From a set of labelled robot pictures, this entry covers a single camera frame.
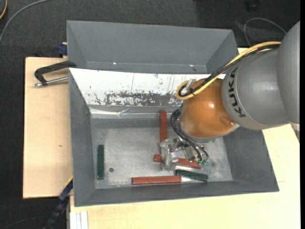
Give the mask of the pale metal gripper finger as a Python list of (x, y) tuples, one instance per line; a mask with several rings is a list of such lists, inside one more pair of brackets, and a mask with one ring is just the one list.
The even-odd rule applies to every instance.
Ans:
[(163, 162), (166, 161), (167, 156), (169, 154), (169, 141), (162, 141), (159, 143), (160, 146), (160, 155)]
[(179, 162), (178, 159), (174, 159), (174, 160), (166, 159), (161, 163), (161, 170), (174, 171), (178, 162)]

